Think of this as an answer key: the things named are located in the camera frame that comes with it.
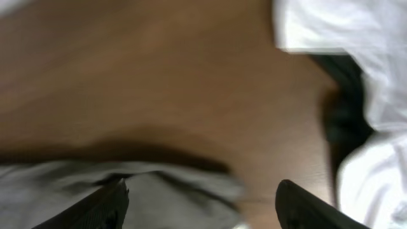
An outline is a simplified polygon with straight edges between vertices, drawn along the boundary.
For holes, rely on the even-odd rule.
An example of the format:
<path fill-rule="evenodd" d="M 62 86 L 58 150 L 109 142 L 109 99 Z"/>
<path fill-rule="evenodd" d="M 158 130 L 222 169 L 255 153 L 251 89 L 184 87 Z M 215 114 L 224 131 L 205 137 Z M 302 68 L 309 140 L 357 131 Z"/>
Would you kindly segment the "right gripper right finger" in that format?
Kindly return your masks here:
<path fill-rule="evenodd" d="M 282 229 L 368 229 L 288 179 L 278 185 L 275 210 Z"/>

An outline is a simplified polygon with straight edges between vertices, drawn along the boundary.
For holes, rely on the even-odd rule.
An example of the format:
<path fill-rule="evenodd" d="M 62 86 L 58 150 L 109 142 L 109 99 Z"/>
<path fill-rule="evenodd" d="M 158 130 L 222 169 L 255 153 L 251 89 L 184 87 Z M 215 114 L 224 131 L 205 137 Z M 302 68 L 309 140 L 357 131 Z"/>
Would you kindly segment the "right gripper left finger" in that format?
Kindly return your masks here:
<path fill-rule="evenodd" d="M 125 180 L 115 180 L 33 229 L 122 229 L 128 205 Z"/>

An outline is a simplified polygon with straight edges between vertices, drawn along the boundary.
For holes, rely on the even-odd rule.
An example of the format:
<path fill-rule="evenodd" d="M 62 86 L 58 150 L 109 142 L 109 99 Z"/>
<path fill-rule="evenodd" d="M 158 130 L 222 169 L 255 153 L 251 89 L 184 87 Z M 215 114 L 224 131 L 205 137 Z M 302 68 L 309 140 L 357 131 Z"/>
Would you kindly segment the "white shirt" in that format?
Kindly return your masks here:
<path fill-rule="evenodd" d="M 340 164 L 336 204 L 368 228 L 405 228 L 406 1 L 275 1 L 273 22 L 282 51 L 349 55 L 361 68 L 375 132 Z"/>

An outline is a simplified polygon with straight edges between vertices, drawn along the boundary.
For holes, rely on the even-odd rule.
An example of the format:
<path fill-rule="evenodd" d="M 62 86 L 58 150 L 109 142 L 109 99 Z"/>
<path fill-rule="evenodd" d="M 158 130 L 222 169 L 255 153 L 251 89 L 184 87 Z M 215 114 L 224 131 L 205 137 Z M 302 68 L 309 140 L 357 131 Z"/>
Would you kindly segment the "dark garment under white shirt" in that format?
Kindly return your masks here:
<path fill-rule="evenodd" d="M 322 127 L 330 150 L 331 173 L 362 146 L 375 131 L 364 117 L 365 87 L 362 70 L 349 55 L 311 55 L 334 81 L 336 88 L 322 100 Z"/>

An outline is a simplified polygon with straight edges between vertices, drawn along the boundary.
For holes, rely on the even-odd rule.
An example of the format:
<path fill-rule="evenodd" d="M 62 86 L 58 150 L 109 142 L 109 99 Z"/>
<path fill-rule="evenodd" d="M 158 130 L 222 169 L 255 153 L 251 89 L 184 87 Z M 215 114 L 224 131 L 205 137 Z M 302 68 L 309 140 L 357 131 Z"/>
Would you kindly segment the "grey-green shorts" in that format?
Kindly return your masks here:
<path fill-rule="evenodd" d="M 1 227 L 33 228 L 121 180 L 124 228 L 246 228 L 241 184 L 224 172 L 146 162 L 20 163 L 1 167 Z"/>

